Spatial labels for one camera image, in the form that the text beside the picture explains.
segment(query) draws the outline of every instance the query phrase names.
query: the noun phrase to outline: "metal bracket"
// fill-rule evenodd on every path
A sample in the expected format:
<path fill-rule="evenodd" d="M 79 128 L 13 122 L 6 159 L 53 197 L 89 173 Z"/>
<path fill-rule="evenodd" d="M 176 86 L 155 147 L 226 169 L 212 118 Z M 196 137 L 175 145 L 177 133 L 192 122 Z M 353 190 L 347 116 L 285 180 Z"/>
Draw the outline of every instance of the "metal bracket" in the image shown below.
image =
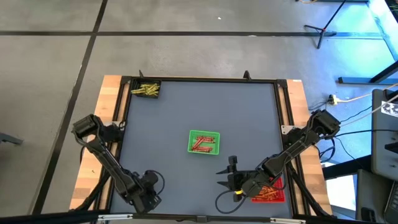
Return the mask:
<path fill-rule="evenodd" d="M 98 215 L 98 221 L 132 219 L 133 214 Z"/>
<path fill-rule="evenodd" d="M 127 83 L 130 83 L 131 77 L 129 76 L 122 76 L 122 79 L 120 80 L 120 85 L 125 85 Z"/>
<path fill-rule="evenodd" d="M 287 134 L 289 131 L 291 131 L 294 128 L 304 128 L 305 126 L 295 126 L 295 125 L 281 125 L 280 130 L 282 131 L 282 134 Z"/>
<path fill-rule="evenodd" d="M 197 223 L 207 223 L 207 216 L 197 216 Z"/>
<path fill-rule="evenodd" d="M 280 224 L 304 224 L 305 220 L 294 220 L 289 218 L 271 218 L 271 223 L 280 223 Z"/>

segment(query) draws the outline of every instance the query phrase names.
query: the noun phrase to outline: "black clamp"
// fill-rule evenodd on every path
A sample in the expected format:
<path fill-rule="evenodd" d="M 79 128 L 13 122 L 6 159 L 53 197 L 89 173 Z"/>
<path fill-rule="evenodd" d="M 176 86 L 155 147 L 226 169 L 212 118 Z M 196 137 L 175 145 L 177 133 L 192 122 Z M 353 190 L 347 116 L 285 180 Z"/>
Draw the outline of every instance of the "black clamp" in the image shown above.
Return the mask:
<path fill-rule="evenodd" d="M 229 174 L 230 172 L 236 172 L 236 164 L 238 163 L 238 158 L 236 156 L 228 157 L 229 166 L 225 170 L 219 171 L 216 174 Z"/>
<path fill-rule="evenodd" d="M 251 77 L 250 77 L 249 71 L 247 71 L 247 70 L 244 71 L 243 78 L 245 78 L 247 81 L 251 81 Z"/>

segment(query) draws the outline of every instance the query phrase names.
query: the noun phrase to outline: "metal stand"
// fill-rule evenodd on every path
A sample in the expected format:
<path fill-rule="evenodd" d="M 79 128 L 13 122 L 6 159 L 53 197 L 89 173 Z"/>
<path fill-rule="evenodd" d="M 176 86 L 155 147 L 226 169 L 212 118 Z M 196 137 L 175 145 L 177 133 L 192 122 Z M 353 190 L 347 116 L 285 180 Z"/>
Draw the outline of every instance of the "metal stand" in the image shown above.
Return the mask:
<path fill-rule="evenodd" d="M 329 24 L 330 24 L 331 21 L 335 18 L 335 16 L 337 15 L 338 11 L 340 11 L 341 7 L 343 7 L 343 5 L 344 5 L 344 3 L 345 3 L 346 1 L 347 1 L 347 0 L 344 0 L 344 1 L 340 4 L 340 6 L 338 7 L 338 9 L 337 9 L 336 12 L 334 13 L 334 15 L 329 19 L 328 23 L 326 24 L 326 26 L 325 26 L 324 28 L 314 27 L 314 26 L 310 26 L 310 25 L 304 25 L 304 27 L 308 27 L 308 28 L 311 28 L 311 29 L 315 29 L 316 31 L 318 31 L 318 30 L 320 31 L 320 37 L 319 37 L 317 49 L 320 49 L 320 48 L 321 48 L 322 38 L 323 38 L 323 35 L 325 35 L 326 29 L 328 28 Z"/>
<path fill-rule="evenodd" d="M 395 72 L 398 72 L 398 61 L 388 66 L 386 69 L 378 73 L 373 78 L 357 78 L 357 77 L 339 77 L 340 84 L 379 84 L 393 85 L 398 83 L 398 78 L 388 78 Z"/>
<path fill-rule="evenodd" d="M 20 140 L 18 138 L 14 138 L 12 136 L 9 136 L 8 134 L 0 133 L 0 143 L 1 142 L 10 142 L 13 144 L 22 144 L 23 140 Z"/>

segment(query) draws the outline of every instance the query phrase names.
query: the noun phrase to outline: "green tray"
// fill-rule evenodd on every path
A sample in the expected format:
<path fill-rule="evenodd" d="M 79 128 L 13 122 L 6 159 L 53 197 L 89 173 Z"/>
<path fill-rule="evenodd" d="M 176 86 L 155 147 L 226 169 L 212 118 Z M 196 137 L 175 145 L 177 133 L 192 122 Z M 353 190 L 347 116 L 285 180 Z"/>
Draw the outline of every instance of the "green tray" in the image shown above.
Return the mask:
<path fill-rule="evenodd" d="M 203 142 L 200 144 L 200 146 L 213 147 L 213 150 L 211 152 L 207 153 L 207 152 L 192 151 L 192 146 L 196 143 L 198 136 L 214 138 L 215 143 Z M 218 153 L 220 152 L 220 134 L 215 133 L 215 132 L 209 132 L 209 131 L 190 130 L 189 131 L 188 152 L 207 154 L 207 155 L 218 155 Z"/>

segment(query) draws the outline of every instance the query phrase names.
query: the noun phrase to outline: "red tray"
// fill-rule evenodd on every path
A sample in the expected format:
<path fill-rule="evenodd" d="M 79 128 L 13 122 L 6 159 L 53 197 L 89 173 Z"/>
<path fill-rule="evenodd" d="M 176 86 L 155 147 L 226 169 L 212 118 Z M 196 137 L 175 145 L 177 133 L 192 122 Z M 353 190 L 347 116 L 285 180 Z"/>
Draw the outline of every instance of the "red tray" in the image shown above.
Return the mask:
<path fill-rule="evenodd" d="M 284 185 L 282 183 L 282 179 L 279 177 L 279 179 L 274 184 L 274 187 L 282 188 L 283 186 Z M 255 196 L 254 198 L 252 198 L 251 202 L 253 202 L 253 203 L 281 203 L 281 202 L 285 202 L 285 193 L 283 190 L 276 190 L 276 192 L 272 195 L 262 196 L 264 194 L 268 194 L 271 191 L 275 191 L 275 190 L 270 187 L 265 187 L 265 186 L 262 187 L 260 194 Z"/>

